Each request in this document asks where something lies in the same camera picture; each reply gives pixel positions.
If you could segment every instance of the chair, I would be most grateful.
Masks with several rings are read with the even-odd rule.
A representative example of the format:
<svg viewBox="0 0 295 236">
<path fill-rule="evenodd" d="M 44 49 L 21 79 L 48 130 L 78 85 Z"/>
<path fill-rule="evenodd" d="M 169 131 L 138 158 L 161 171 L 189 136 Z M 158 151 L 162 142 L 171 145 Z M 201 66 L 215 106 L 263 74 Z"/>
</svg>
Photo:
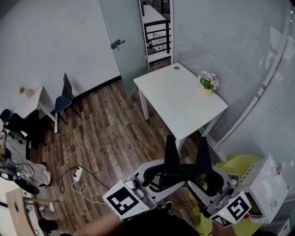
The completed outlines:
<svg viewBox="0 0 295 236">
<path fill-rule="evenodd" d="M 55 108 L 54 112 L 63 120 L 63 122 L 67 125 L 68 123 L 62 118 L 59 112 L 66 109 L 68 106 L 71 106 L 71 108 L 74 110 L 74 112 L 78 115 L 78 117 L 81 118 L 80 114 L 75 110 L 75 108 L 72 105 L 72 99 L 75 98 L 72 94 L 72 86 L 68 79 L 68 76 L 66 73 L 64 74 L 64 87 L 63 91 L 61 93 L 61 96 L 59 96 L 55 101 Z"/>
<path fill-rule="evenodd" d="M 4 123 L 3 128 L 19 133 L 20 136 L 27 140 L 32 141 L 34 147 L 41 140 L 45 132 L 39 119 L 39 111 L 32 112 L 26 119 L 21 118 L 18 114 L 13 113 Z"/>
</svg>

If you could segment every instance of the blue chair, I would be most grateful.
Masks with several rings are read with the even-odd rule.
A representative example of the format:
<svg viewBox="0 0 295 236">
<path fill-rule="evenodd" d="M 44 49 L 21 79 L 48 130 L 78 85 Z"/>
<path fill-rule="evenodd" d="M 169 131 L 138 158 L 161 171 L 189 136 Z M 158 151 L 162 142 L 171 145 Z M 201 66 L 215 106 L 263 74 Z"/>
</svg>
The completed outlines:
<svg viewBox="0 0 295 236">
<path fill-rule="evenodd" d="M 61 96 L 59 96 L 56 100 L 55 100 L 55 108 L 54 108 L 54 112 L 58 115 L 58 117 L 60 117 L 63 122 L 67 125 L 68 123 L 62 118 L 62 116 L 60 115 L 59 112 L 63 111 L 64 109 L 66 109 L 68 106 L 71 106 L 71 108 L 74 110 L 74 112 L 78 115 L 78 117 L 81 118 L 81 116 L 79 115 L 79 113 L 75 110 L 75 108 L 72 105 L 72 99 L 75 98 L 72 94 L 72 86 L 71 83 L 68 79 L 68 76 L 64 75 L 64 87 L 63 87 L 63 91 L 61 93 Z"/>
</svg>

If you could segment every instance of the potted plant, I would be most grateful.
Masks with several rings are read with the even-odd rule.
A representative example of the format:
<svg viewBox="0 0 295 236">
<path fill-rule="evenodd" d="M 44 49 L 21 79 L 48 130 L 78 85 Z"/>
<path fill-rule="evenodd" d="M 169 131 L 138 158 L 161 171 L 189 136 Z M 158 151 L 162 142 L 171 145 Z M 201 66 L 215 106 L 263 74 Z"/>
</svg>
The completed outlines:
<svg viewBox="0 0 295 236">
<path fill-rule="evenodd" d="M 216 89 L 219 85 L 218 79 L 216 75 L 213 73 L 209 73 L 207 71 L 203 71 L 198 78 L 200 79 L 201 84 L 203 85 L 202 94 L 204 96 L 210 96 L 212 91 Z"/>
</svg>

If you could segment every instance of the wooden floor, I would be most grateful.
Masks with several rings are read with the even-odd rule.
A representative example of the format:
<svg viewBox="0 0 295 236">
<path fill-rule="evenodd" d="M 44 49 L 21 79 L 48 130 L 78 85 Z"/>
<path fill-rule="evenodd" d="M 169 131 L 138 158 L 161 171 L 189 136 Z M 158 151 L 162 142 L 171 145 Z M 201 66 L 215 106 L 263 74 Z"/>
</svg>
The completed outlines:
<svg viewBox="0 0 295 236">
<path fill-rule="evenodd" d="M 82 119 L 68 108 L 67 114 L 61 114 L 68 125 L 60 120 L 59 133 L 48 131 L 45 135 L 47 147 L 40 144 L 37 150 L 30 151 L 30 160 L 47 163 L 53 180 L 61 177 L 70 167 L 80 165 L 112 187 L 118 180 L 124 181 L 141 163 L 164 157 L 165 140 L 170 131 L 150 105 L 150 119 L 145 120 L 138 92 L 127 99 L 122 81 L 93 92 L 79 103 L 82 109 L 77 105 L 75 108 Z M 184 142 L 181 162 L 194 162 L 198 139 L 199 135 L 195 133 Z M 213 163 L 219 161 L 213 151 L 211 158 Z M 63 194 L 60 192 L 61 181 L 53 181 L 52 186 L 40 188 L 39 198 L 60 201 L 55 204 L 54 214 L 46 215 L 59 225 L 59 231 L 51 235 L 72 233 L 110 211 L 106 205 L 90 203 L 74 192 L 71 189 L 72 179 L 68 171 L 63 178 Z M 85 195 L 90 200 L 102 201 L 107 189 L 86 171 L 83 171 L 80 182 L 74 188 L 79 190 L 83 183 L 88 185 Z M 193 224 L 192 208 L 195 205 L 189 199 L 187 189 L 181 189 L 170 199 L 175 203 L 172 213 Z"/>
</svg>

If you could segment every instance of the power strip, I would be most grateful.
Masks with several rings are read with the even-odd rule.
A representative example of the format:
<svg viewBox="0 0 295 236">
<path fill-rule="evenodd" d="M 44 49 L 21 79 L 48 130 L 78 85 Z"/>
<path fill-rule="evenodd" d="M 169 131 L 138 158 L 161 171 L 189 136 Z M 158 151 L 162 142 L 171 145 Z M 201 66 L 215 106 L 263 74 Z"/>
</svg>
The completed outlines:
<svg viewBox="0 0 295 236">
<path fill-rule="evenodd" d="M 82 175 L 82 171 L 83 171 L 83 168 L 82 167 L 77 167 L 77 170 L 76 170 L 76 173 L 75 173 L 75 175 L 76 176 L 74 176 L 74 181 L 75 182 L 79 182 L 80 181 L 80 178 L 81 178 L 81 175 Z"/>
</svg>

